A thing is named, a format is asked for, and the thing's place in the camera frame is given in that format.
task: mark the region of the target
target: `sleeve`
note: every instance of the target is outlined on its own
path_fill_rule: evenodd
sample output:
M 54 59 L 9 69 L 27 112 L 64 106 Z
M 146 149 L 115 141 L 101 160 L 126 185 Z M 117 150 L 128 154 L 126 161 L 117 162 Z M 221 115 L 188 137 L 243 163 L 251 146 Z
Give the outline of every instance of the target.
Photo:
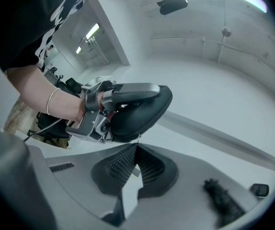
M 0 11 L 0 67 L 44 66 L 46 45 L 84 0 L 5 0 Z

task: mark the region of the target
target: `bracelet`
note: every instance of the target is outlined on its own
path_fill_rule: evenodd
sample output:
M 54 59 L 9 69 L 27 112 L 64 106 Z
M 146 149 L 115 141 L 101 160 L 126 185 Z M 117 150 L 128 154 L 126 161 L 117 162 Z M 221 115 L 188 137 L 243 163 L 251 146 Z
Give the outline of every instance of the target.
M 50 101 L 51 101 L 52 96 L 53 96 L 53 95 L 55 94 L 55 92 L 57 92 L 58 90 L 60 90 L 60 88 L 55 89 L 55 90 L 51 93 L 51 95 L 50 95 L 50 97 L 49 97 L 49 99 L 48 99 L 48 101 L 47 101 L 46 112 L 47 112 L 48 115 L 50 115 L 49 112 L 48 112 L 49 103 L 50 103 Z

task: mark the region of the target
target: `black object on shelf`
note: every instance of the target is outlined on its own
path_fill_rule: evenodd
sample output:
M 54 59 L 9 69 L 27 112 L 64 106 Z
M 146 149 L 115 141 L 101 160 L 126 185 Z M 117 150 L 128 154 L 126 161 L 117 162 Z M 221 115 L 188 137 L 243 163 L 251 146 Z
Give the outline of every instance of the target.
M 204 189 L 211 196 L 215 208 L 221 215 L 219 227 L 226 226 L 245 214 L 245 211 L 228 194 L 228 190 L 218 184 L 218 181 L 210 179 L 205 181 Z
M 253 184 L 250 188 L 250 191 L 256 197 L 266 197 L 270 192 L 270 187 L 266 184 Z
M 73 78 L 66 80 L 68 87 L 75 93 L 80 94 L 82 91 L 81 84 L 77 83 Z
M 75 165 L 73 165 L 71 162 L 68 162 L 68 163 L 64 163 L 64 164 L 53 165 L 53 166 L 50 166 L 49 168 L 50 168 L 51 172 L 54 173 L 54 172 L 69 169 L 74 166 Z

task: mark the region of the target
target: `small black object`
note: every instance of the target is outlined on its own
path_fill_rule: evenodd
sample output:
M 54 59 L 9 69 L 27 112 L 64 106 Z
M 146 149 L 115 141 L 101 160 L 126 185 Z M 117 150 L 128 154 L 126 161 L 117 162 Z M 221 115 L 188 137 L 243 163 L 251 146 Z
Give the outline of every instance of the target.
M 213 179 L 205 181 L 204 189 L 209 193 L 215 208 L 221 214 L 219 227 L 226 226 L 245 214 L 244 210 L 228 194 L 228 191 L 218 184 L 218 181 Z
M 56 72 L 56 70 L 57 70 L 57 68 L 56 68 L 56 67 L 52 67 L 52 68 L 50 68 L 50 70 L 49 70 L 49 71 L 51 71 L 52 73 L 55 73 L 55 72 Z
M 64 163 L 64 164 L 59 164 L 59 165 L 54 165 L 54 166 L 50 166 L 50 170 L 52 173 L 57 172 L 57 171 L 63 171 L 66 169 L 69 169 L 71 167 L 74 167 L 74 165 L 70 162 L 68 163 Z
M 256 197 L 266 197 L 270 192 L 270 187 L 266 184 L 253 184 L 250 188 L 250 191 Z
M 169 13 L 181 10 L 187 7 L 187 0 L 163 0 L 157 3 L 160 6 L 160 13 L 167 15 Z
M 92 168 L 92 179 L 102 193 L 118 196 L 136 164 L 144 185 L 139 190 L 138 198 L 162 196 L 177 181 L 177 165 L 140 143 L 99 161 Z
M 132 171 L 132 174 L 135 177 L 138 177 L 141 174 L 141 171 L 138 168 L 134 168 L 133 171 Z

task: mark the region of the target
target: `air vent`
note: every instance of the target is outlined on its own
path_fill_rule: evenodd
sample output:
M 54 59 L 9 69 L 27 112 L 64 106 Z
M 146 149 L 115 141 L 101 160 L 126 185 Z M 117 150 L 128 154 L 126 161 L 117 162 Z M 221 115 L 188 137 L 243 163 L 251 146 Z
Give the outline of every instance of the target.
M 59 165 L 54 165 L 54 166 L 50 166 L 50 170 L 52 173 L 57 172 L 57 171 L 63 171 L 66 169 L 69 169 L 71 167 L 74 167 L 75 165 L 73 165 L 72 163 L 63 163 L 63 164 L 59 164 Z

